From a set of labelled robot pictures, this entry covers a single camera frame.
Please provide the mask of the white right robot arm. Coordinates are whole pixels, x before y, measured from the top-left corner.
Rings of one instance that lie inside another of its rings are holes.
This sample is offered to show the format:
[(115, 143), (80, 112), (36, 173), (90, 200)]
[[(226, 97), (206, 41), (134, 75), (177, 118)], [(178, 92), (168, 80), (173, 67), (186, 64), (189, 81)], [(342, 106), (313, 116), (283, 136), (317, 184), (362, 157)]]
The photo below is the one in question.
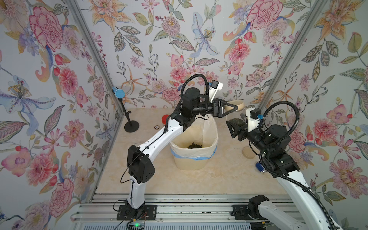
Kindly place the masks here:
[[(294, 110), (295, 119), (290, 128), (284, 125), (271, 125), (262, 129), (264, 118), (278, 105), (287, 105)], [(265, 218), (281, 230), (340, 230), (341, 226), (331, 217), (320, 199), (308, 186), (294, 159), (285, 149), (291, 141), (291, 134), (296, 130), (300, 112), (289, 101), (276, 102), (262, 114), (259, 109), (251, 108), (247, 113), (244, 126), (227, 121), (232, 138), (238, 141), (248, 140), (258, 150), (260, 164), (284, 188), (303, 221), (280, 210), (264, 195), (254, 196), (249, 200), (247, 214), (251, 219)]]

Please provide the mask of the beige lid tea jar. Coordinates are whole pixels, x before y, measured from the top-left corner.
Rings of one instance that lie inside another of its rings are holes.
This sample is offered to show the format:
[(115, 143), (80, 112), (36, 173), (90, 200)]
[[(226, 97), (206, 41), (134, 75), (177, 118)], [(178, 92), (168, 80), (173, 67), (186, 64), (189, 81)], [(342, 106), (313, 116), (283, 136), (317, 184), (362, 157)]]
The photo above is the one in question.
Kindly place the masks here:
[(247, 123), (242, 113), (236, 112), (235, 114), (231, 114), (231, 116), (226, 116), (226, 118), (227, 121), (231, 121), (237, 124), (240, 127), (240, 129), (247, 127)]

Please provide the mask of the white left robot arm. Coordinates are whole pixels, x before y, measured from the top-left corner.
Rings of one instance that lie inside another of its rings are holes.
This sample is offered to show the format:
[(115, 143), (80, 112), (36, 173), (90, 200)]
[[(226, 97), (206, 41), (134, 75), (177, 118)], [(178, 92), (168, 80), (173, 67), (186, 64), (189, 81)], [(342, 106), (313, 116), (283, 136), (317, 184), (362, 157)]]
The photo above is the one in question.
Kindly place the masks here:
[(144, 216), (146, 183), (155, 173), (153, 162), (171, 141), (184, 133), (197, 118), (222, 118), (237, 110), (235, 105), (232, 110), (225, 111), (225, 106), (230, 103), (216, 97), (222, 88), (223, 83), (208, 82), (203, 74), (191, 76), (183, 84), (179, 103), (167, 117), (165, 126), (145, 143), (129, 147), (125, 172), (130, 176), (131, 190), (120, 211), (124, 220), (138, 220)]

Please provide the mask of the beige jar lid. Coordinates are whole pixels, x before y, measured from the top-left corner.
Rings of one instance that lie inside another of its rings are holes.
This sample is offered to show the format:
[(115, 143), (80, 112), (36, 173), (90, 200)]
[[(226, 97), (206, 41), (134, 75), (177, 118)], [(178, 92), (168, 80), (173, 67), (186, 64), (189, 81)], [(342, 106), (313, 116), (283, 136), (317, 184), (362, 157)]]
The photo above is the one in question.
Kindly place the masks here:
[(256, 156), (250, 147), (244, 147), (242, 149), (242, 154), (247, 159), (253, 159)]
[(229, 101), (225, 104), (224, 110), (226, 112), (231, 111), (237, 107), (236, 112), (241, 112), (245, 108), (245, 104), (243, 100), (235, 100), (235, 101)]

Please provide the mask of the cream trash bin with liner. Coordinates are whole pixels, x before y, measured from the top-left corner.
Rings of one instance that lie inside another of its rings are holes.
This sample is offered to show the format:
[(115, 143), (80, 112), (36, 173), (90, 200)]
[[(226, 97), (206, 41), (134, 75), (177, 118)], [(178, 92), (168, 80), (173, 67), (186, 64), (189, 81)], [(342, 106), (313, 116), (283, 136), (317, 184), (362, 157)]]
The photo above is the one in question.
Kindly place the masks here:
[(185, 171), (203, 169), (215, 154), (218, 139), (213, 116), (199, 117), (183, 134), (170, 142), (176, 167)]

